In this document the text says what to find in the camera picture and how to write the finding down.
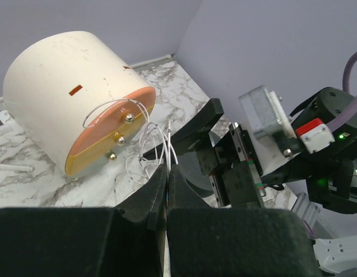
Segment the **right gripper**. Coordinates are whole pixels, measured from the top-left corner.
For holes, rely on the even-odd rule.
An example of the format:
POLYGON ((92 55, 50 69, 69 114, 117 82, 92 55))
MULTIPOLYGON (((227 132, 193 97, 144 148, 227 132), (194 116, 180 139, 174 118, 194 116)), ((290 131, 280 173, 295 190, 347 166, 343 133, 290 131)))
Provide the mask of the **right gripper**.
POLYGON ((203 108, 171 137, 177 156, 196 152, 201 171, 211 181, 219 207, 263 208, 265 188, 306 178, 310 166, 295 158, 267 173, 260 165, 248 131, 230 125, 221 140, 210 133, 224 115, 218 98, 210 98, 203 108))

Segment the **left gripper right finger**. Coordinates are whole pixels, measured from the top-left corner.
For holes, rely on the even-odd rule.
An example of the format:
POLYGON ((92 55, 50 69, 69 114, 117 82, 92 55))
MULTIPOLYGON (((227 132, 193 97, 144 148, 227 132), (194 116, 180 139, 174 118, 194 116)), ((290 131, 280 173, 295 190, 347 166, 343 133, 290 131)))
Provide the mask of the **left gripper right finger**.
POLYGON ((172 166, 168 181, 167 208, 210 208, 187 183, 179 166, 172 166))

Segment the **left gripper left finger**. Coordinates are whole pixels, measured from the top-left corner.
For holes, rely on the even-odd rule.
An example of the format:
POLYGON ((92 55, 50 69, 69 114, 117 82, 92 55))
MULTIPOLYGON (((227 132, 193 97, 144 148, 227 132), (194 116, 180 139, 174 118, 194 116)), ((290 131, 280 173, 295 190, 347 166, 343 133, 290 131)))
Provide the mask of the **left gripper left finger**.
POLYGON ((164 231, 166 229, 167 167, 159 165, 148 182, 114 208, 112 226, 129 226, 164 231))

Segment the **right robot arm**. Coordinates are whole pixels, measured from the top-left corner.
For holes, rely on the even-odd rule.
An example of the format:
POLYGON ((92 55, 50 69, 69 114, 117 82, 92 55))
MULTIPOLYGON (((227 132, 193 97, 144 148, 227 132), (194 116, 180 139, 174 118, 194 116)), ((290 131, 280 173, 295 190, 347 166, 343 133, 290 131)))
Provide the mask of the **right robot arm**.
POLYGON ((301 103, 290 121, 277 95, 260 86, 239 98, 241 123, 216 144, 218 98, 172 137, 178 155, 194 152, 218 208, 188 187, 177 166, 169 180, 167 237, 172 276, 320 276, 357 267, 357 239, 309 240, 298 216, 267 209, 266 188, 304 180, 309 200, 357 213, 357 96, 327 87, 301 103))

